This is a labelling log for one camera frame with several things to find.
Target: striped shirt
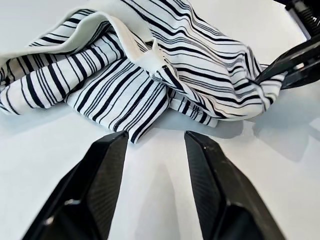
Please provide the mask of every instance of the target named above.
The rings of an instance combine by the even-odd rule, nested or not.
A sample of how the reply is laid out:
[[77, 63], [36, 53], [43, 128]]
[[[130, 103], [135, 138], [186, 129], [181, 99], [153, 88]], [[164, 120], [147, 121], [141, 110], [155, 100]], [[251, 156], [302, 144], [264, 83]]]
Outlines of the striped shirt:
[[266, 111], [284, 76], [259, 84], [251, 49], [202, 20], [187, 0], [93, 0], [16, 52], [0, 55], [0, 110], [65, 101], [137, 140], [168, 108], [202, 124]]

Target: black stripe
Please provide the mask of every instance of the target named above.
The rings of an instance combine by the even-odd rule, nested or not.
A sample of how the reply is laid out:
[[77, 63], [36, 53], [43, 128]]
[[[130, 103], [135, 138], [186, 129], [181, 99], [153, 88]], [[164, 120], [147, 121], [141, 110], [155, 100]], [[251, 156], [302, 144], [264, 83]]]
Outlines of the black stripe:
[[190, 101], [186, 101], [186, 104], [185, 104], [183, 111], [182, 111], [183, 114], [187, 113], [189, 106], [190, 106]]
[[244, 104], [246, 101], [248, 100], [252, 100], [252, 99], [260, 99], [260, 97], [258, 95], [252, 95], [252, 96], [247, 96], [245, 97], [243, 100], [241, 101], [237, 101], [233, 98], [230, 98], [230, 97], [224, 97], [224, 96], [216, 96], [216, 95], [213, 95], [213, 94], [210, 94], [208, 92], [204, 92], [204, 91], [201, 91], [199, 89], [195, 89], [198, 93], [201, 93], [201, 94], [204, 94], [204, 95], [209, 95], [209, 96], [212, 96], [214, 97], [215, 99], [217, 100], [221, 100], [221, 101], [225, 101], [225, 102], [230, 102], [230, 103], [235, 103], [235, 104], [238, 104], [238, 105], [241, 105], [241, 104]]
[[69, 18], [68, 20], [67, 20], [67, 22], [71, 22], [71, 23], [74, 23], [74, 24], [78, 24], [78, 23], [80, 23], [80, 19], [77, 19], [77, 18], [73, 18], [73, 17], [71, 17], [71, 18]]
[[134, 132], [131, 138], [131, 142], [134, 143], [136, 138], [138, 137], [139, 133], [151, 122], [151, 120], [155, 117], [155, 115], [160, 111], [161, 108], [163, 108], [164, 104], [167, 101], [167, 95], [163, 96], [159, 104], [155, 107], [154, 111], [149, 115], [149, 117], [141, 124], [138, 129]]
[[52, 61], [50, 54], [45, 53], [44, 54], [46, 61], [48, 62], [48, 64], [53, 64], [54, 61]]
[[136, 109], [136, 106], [138, 105], [138, 103], [141, 101], [141, 99], [147, 94], [147, 91], [150, 89], [150, 87], [152, 86], [153, 81], [150, 81], [145, 88], [142, 90], [142, 92], [140, 93], [140, 95], [136, 98], [136, 100], [134, 101], [134, 103], [132, 104], [132, 107], [125, 113], [125, 115], [114, 125], [113, 129], [114, 131], [118, 130], [118, 127], [120, 124], [122, 124], [127, 118], [128, 116], [134, 111], [134, 109]]
[[205, 120], [207, 119], [208, 114], [205, 113], [204, 111], [202, 112], [202, 117], [200, 119], [200, 123], [203, 124], [205, 122]]
[[59, 35], [59, 34], [55, 34], [55, 33], [49, 33], [49, 34], [51, 34], [51, 35], [53, 35], [53, 36], [56, 36], [56, 37], [60, 37], [60, 38], [65, 38], [65, 39], [68, 39], [69, 38], [69, 36], [63, 36], [63, 35]]
[[50, 75], [52, 77], [52, 80], [54, 81], [54, 84], [56, 85], [56, 88], [59, 90], [62, 98], [65, 98], [66, 95], [67, 95], [66, 91], [64, 90], [64, 87], [61, 85], [61, 82], [59, 81], [59, 78], [58, 78], [53, 66], [49, 65], [48, 66], [48, 70], [49, 70], [49, 73], [50, 73]]
[[44, 40], [44, 41], [47, 41], [49, 43], [54, 43], [54, 44], [63, 44], [65, 42], [65, 41], [53, 39], [53, 38], [50, 38], [50, 37], [47, 37], [47, 36], [44, 36], [41, 39]]
[[115, 48], [119, 51], [120, 53], [120, 58], [122, 59], [125, 56], [124, 51], [121, 49], [121, 47], [118, 45], [118, 43], [109, 35], [105, 34], [104, 35], [114, 46]]
[[79, 59], [75, 55], [72, 55], [71, 57], [74, 60], [77, 67], [79, 68], [80, 72], [82, 73], [83, 79], [86, 79], [88, 77], [88, 75], [87, 75], [87, 72], [86, 72], [84, 66], [82, 66], [81, 62], [79, 61]]
[[24, 61], [26, 67], [28, 68], [29, 73], [31, 73], [34, 70], [34, 68], [32, 67], [32, 64], [29, 61], [28, 57], [26, 55], [24, 55], [21, 58]]
[[103, 69], [106, 66], [105, 61], [102, 59], [100, 54], [93, 47], [90, 47], [89, 49], [95, 55], [95, 57], [98, 59], [100, 65], [101, 65], [101, 68]]
[[68, 61], [68, 63], [70, 64], [70, 66], [71, 66], [71, 68], [72, 68], [72, 70], [73, 70], [73, 72], [74, 72], [74, 74], [76, 75], [76, 77], [78, 78], [78, 81], [79, 81], [79, 83], [81, 82], [81, 79], [80, 79], [80, 77], [79, 77], [79, 75], [78, 75], [78, 73], [76, 72], [76, 70], [75, 70], [75, 68], [74, 68], [74, 66], [72, 65], [72, 63], [70, 62], [70, 59], [69, 59], [69, 57], [67, 57], [66, 58], [66, 60]]
[[130, 72], [127, 76], [125, 76], [125, 78], [123, 78], [115, 87], [115, 89], [112, 91], [112, 93], [110, 94], [110, 96], [107, 98], [107, 100], [105, 101], [105, 104], [103, 105], [103, 107], [98, 111], [98, 113], [96, 113], [93, 117], [92, 120], [96, 121], [97, 118], [107, 109], [108, 105], [110, 104], [110, 102], [112, 101], [112, 99], [114, 98], [114, 96], [118, 93], [118, 91], [120, 90], [120, 88], [123, 86], [123, 84], [129, 79], [131, 78], [136, 72], [139, 71], [139, 68], [137, 67], [135, 70], [133, 70], [132, 72]]
[[10, 86], [11, 86], [11, 85], [8, 86], [8, 89], [7, 89], [6, 92], [5, 92], [6, 101], [8, 102], [11, 110], [12, 110], [15, 114], [20, 115], [20, 114], [14, 109], [14, 107], [11, 105], [11, 102], [9, 101], [8, 92], [9, 92]]
[[27, 72], [26, 72], [25, 68], [22, 66], [22, 63], [21, 63], [21, 61], [19, 60], [19, 57], [17, 57], [16, 60], [18, 61], [19, 65], [20, 65], [20, 68], [22, 69], [24, 75], [26, 75]]
[[27, 100], [27, 97], [26, 97], [26, 94], [25, 94], [25, 91], [24, 91], [24, 85], [23, 85], [23, 82], [24, 80], [21, 79], [21, 91], [22, 91], [22, 95], [23, 95], [23, 98], [25, 100], [25, 102], [29, 105], [30, 108], [34, 109], [34, 107], [31, 105], [31, 103]]
[[186, 73], [189, 73], [189, 74], [192, 74], [192, 75], [195, 75], [195, 76], [199, 76], [199, 77], [203, 77], [203, 78], [206, 78], [206, 79], [211, 79], [211, 80], [215, 80], [215, 81], [218, 81], [218, 82], [230, 83], [229, 79], [225, 79], [225, 78], [222, 78], [222, 77], [217, 77], [217, 76], [205, 74], [205, 73], [198, 72], [198, 71], [193, 71], [193, 70], [185, 68], [185, 67], [177, 67], [176, 69], [178, 70], [178, 72], [186, 72]]
[[27, 87], [28, 87], [28, 90], [29, 90], [29, 92], [30, 92], [30, 95], [31, 95], [34, 103], [35, 103], [37, 106], [39, 106], [40, 108], [44, 109], [45, 106], [44, 106], [44, 105], [42, 104], [42, 102], [40, 101], [40, 99], [39, 99], [39, 97], [38, 97], [38, 95], [37, 95], [37, 93], [36, 93], [36, 91], [35, 91], [35, 89], [34, 89], [34, 86], [33, 86], [33, 84], [32, 84], [32, 79], [31, 79], [31, 77], [30, 77], [30, 74], [27, 74], [27, 75], [25, 76], [25, 79], [26, 79], [26, 85], [27, 85]]
[[61, 69], [60, 69], [60, 67], [59, 67], [59, 65], [58, 65], [58, 62], [56, 63], [56, 67], [58, 68], [58, 70], [59, 70], [59, 72], [60, 72], [60, 74], [61, 74], [61, 76], [62, 76], [62, 78], [63, 78], [63, 80], [64, 80], [64, 82], [65, 82], [65, 84], [66, 84], [66, 86], [68, 87], [68, 90], [70, 91], [70, 86], [69, 86], [69, 84], [68, 84], [65, 76], [63, 75], [63, 73], [62, 73], [62, 71], [61, 71]]
[[84, 95], [81, 103], [79, 104], [79, 106], [78, 106], [77, 109], [76, 109], [78, 112], [80, 112], [81, 109], [84, 107], [84, 105], [85, 105], [86, 102], [88, 101], [91, 93], [96, 89], [96, 87], [100, 84], [100, 82], [101, 82], [103, 79], [105, 79], [108, 75], [110, 75], [111, 73], [113, 73], [115, 70], [117, 70], [125, 60], [126, 60], [125, 58], [121, 59], [105, 76], [103, 76], [103, 77], [101, 78], [101, 80], [95, 82], [95, 83], [89, 88], [89, 90], [85, 93], [85, 95]]

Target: white tabletop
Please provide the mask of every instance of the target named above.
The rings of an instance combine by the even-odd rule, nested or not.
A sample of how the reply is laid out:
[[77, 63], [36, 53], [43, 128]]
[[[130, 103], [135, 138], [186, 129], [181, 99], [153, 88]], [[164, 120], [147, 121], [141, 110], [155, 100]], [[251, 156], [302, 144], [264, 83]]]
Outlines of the white tabletop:
[[[25, 45], [84, 1], [2, 0], [0, 51]], [[202, 18], [251, 46], [261, 63], [304, 41], [283, 7], [271, 0], [191, 2]], [[289, 240], [319, 239], [319, 103], [316, 82], [281, 92], [255, 119], [220, 122], [216, 128], [168, 111], [140, 143], [128, 145], [109, 239], [202, 239], [184, 130], [207, 134], [221, 145]], [[20, 239], [58, 181], [107, 133], [64, 104], [23, 116], [0, 114], [0, 239]]]

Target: crumpled cloth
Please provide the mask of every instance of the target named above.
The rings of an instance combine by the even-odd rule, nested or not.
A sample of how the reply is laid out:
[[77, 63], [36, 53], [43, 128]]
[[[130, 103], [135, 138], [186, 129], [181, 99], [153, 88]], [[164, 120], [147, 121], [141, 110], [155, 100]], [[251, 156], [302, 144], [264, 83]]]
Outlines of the crumpled cloth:
[[266, 111], [283, 75], [260, 84], [251, 49], [202, 20], [187, 0], [92, 0], [15, 52], [0, 54], [0, 110], [61, 101], [137, 140], [168, 108], [202, 124]]

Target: striped fabric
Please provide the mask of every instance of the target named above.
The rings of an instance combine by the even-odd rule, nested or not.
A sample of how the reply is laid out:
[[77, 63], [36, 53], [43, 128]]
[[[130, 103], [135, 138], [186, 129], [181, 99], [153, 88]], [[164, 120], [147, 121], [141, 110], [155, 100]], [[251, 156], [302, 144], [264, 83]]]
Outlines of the striped fabric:
[[65, 101], [133, 143], [168, 108], [202, 124], [266, 111], [283, 76], [260, 84], [251, 49], [186, 0], [94, 0], [14, 53], [0, 55], [0, 110]]

